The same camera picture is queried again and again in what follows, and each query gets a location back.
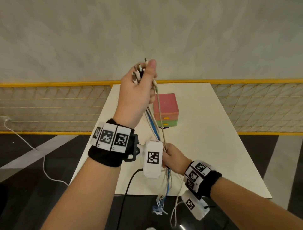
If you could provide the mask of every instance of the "stacked boxes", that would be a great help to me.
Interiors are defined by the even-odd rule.
[[[159,94],[161,117],[163,127],[177,126],[179,109],[174,93],[161,93]],[[154,117],[159,127],[161,127],[158,99],[154,102]]]

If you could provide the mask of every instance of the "wristband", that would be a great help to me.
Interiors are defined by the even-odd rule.
[[[221,173],[211,170],[211,166],[205,162],[193,161],[186,169],[183,180],[186,187],[200,200],[202,196],[210,198],[211,187],[221,176]]]
[[[134,161],[138,144],[138,135],[134,131],[113,119],[99,123],[93,132],[88,156],[110,167],[119,167],[123,160]]]

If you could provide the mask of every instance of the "table surface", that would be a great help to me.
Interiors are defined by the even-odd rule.
[[[113,117],[118,104],[119,89],[120,85],[112,87],[98,122]],[[262,197],[271,198],[209,83],[158,84],[158,89],[159,93],[175,93],[179,107],[178,125],[164,129],[167,142],[173,143],[188,158],[200,159],[212,165],[225,178]],[[149,139],[155,140],[144,115],[135,128],[135,133],[138,134],[140,144]],[[72,180],[84,164],[90,146],[87,143]],[[140,154],[135,162],[123,162],[115,194],[124,194],[130,177],[142,167],[143,158]],[[172,175],[173,186],[169,195],[177,195],[181,179],[175,173]],[[158,179],[148,179],[142,172],[138,172],[132,180],[128,194],[158,195],[163,190],[163,177],[164,172]],[[183,182],[182,184],[181,194],[187,189]]]

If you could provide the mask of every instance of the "black floor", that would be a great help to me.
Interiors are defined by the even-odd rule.
[[[23,135],[23,137],[36,147],[54,136]],[[240,136],[240,138],[263,178],[278,136]],[[88,139],[89,136],[77,136],[49,153],[45,162],[49,176],[69,183]],[[16,135],[0,135],[0,145],[2,147],[0,167],[31,150]],[[42,161],[43,159],[38,160],[0,183],[0,211],[1,205],[4,207],[0,215],[0,229],[39,229],[65,191],[66,185],[51,181],[44,175]],[[302,176],[298,175],[303,174],[302,166],[303,154],[300,155],[298,162],[298,172],[295,177],[297,181],[302,180]],[[123,196],[114,197],[106,224],[108,230],[116,229],[122,198]],[[162,216],[152,213],[155,198],[155,196],[127,196],[119,229],[145,230],[148,227],[154,227],[157,230],[171,229],[169,219],[176,197],[167,197],[165,210],[169,215]],[[298,210],[297,205],[291,205],[296,202],[301,202],[303,207],[302,194],[292,194],[289,210],[303,218],[303,211]],[[221,230],[227,220],[227,216],[218,207],[211,208],[210,213],[201,221],[197,221],[184,204],[180,204],[177,209],[177,225],[183,225],[186,229]],[[237,227],[229,222],[226,229],[237,229]]]

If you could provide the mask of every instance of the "fingernail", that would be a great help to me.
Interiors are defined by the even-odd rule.
[[[151,59],[151,60],[149,60],[148,65],[149,65],[150,67],[156,68],[157,62],[156,62],[155,59]]]

